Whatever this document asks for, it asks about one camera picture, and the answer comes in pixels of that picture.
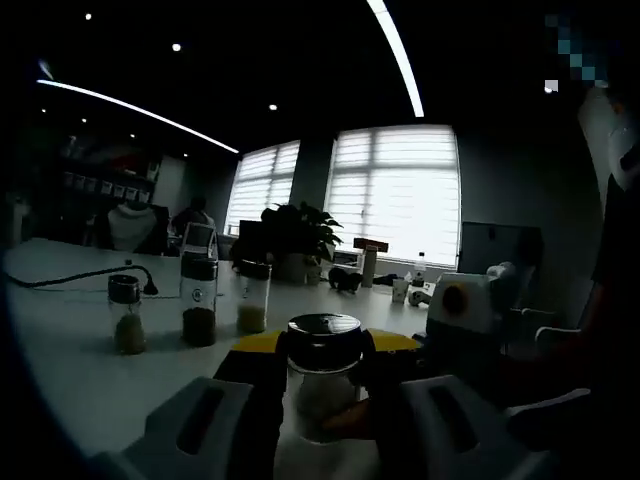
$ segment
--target potted plant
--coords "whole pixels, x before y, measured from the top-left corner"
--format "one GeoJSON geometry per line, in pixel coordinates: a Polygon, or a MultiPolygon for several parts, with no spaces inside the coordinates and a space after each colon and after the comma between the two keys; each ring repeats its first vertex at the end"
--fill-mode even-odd
{"type": "Polygon", "coordinates": [[[331,214],[300,204],[267,208],[261,215],[268,238],[268,251],[275,257],[273,275],[279,280],[304,283],[307,273],[310,284],[320,281],[320,261],[331,261],[328,246],[342,243],[333,227],[342,226],[331,214]]]}

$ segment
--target window blind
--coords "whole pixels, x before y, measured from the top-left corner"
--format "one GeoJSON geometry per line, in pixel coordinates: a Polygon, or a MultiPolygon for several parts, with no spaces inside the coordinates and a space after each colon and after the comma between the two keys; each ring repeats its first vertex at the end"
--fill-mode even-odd
{"type": "Polygon", "coordinates": [[[237,235],[240,220],[260,220],[267,207],[289,202],[300,142],[246,154],[238,163],[224,232],[237,235]]]}
{"type": "Polygon", "coordinates": [[[342,132],[331,167],[325,210],[344,229],[340,249],[355,237],[389,243],[380,254],[455,267],[460,187],[450,127],[412,125],[342,132]]]}

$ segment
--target ceiling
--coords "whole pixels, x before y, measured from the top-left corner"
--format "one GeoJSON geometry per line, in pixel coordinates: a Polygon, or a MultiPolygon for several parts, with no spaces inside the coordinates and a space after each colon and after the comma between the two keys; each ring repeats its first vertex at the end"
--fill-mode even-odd
{"type": "MultiPolygon", "coordinates": [[[[579,81],[562,84],[570,71],[558,61],[541,15],[434,14],[431,4],[388,0],[425,110],[425,118],[416,120],[367,2],[303,3],[56,6],[36,20],[35,50],[55,81],[139,106],[241,154],[372,125],[454,124],[518,112],[538,117],[558,104],[572,112],[583,94],[579,81]],[[174,43],[180,52],[172,50],[174,43]],[[558,95],[544,94],[549,78],[560,79],[558,95]],[[269,110],[270,104],[278,110],[269,110]]],[[[189,133],[75,92],[38,85],[30,108],[38,122],[127,141],[134,133],[136,142],[173,155],[234,157],[189,133]]]]}

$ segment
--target table surface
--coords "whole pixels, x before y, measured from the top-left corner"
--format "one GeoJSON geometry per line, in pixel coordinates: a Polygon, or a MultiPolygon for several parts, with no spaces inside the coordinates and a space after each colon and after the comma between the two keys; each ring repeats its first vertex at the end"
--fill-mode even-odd
{"type": "MultiPolygon", "coordinates": [[[[8,287],[14,328],[36,383],[63,428],[89,455],[119,451],[139,438],[146,416],[194,378],[213,376],[240,336],[235,326],[239,281],[229,262],[220,263],[217,341],[211,347],[197,349],[180,340],[179,258],[98,250],[36,238],[7,253],[5,271],[23,281],[49,280],[122,266],[125,259],[144,265],[159,289],[156,297],[145,296],[142,301],[147,351],[137,356],[114,352],[106,276],[43,289],[8,287]]],[[[352,315],[364,327],[408,336],[424,330],[427,318],[424,305],[391,303],[390,287],[360,288],[352,295],[331,290],[327,283],[316,287],[272,283],[268,331],[285,330],[287,322],[297,315],[320,312],[352,315]]],[[[299,444],[291,448],[300,456],[300,450],[311,447],[299,444]]],[[[371,454],[371,445],[365,447],[362,442],[350,448],[352,452],[364,449],[371,454]]],[[[366,455],[356,457],[361,461],[366,455]]],[[[280,462],[281,469],[286,465],[285,470],[293,472],[295,465],[290,461],[280,462]]]]}

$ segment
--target black cable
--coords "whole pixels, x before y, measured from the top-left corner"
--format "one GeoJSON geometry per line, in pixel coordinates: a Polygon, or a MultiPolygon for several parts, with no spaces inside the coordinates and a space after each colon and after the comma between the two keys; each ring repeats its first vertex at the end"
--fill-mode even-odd
{"type": "Polygon", "coordinates": [[[5,276],[10,282],[15,283],[20,287],[37,288],[37,287],[44,287],[47,285],[57,285],[60,283],[72,282],[74,280],[80,280],[81,278],[95,277],[97,275],[104,275],[106,273],[122,272],[125,270],[142,270],[147,275],[147,284],[142,289],[142,292],[147,295],[158,294],[158,288],[153,283],[153,279],[151,278],[151,273],[149,272],[149,270],[147,270],[141,265],[126,265],[124,267],[108,268],[106,270],[96,270],[94,272],[79,273],[78,275],[72,275],[70,277],[58,278],[56,280],[44,280],[41,282],[23,282],[22,280],[18,280],[17,278],[12,277],[6,272],[5,272],[5,276]]]}

